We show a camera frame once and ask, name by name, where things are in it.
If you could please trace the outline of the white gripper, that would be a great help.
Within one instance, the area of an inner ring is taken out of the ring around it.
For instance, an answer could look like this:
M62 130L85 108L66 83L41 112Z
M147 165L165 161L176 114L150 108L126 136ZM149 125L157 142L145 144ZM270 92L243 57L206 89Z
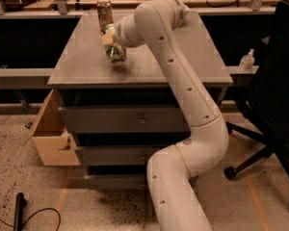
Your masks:
M112 45L117 41L116 46L119 54L125 54L125 48L135 48L145 43L143 37L138 31L134 15L123 17L116 23L116 28L108 29L102 36L104 46Z

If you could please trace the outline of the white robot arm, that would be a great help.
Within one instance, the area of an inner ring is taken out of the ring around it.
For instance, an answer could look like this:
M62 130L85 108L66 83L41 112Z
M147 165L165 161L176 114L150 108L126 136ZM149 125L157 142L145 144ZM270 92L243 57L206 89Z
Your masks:
M102 40L105 45L149 47L191 131L189 138L161 149L147 162L147 184L161 231L213 231L190 180L215 166L228 148L223 115L175 39L174 30L187 11L181 0L144 2Z

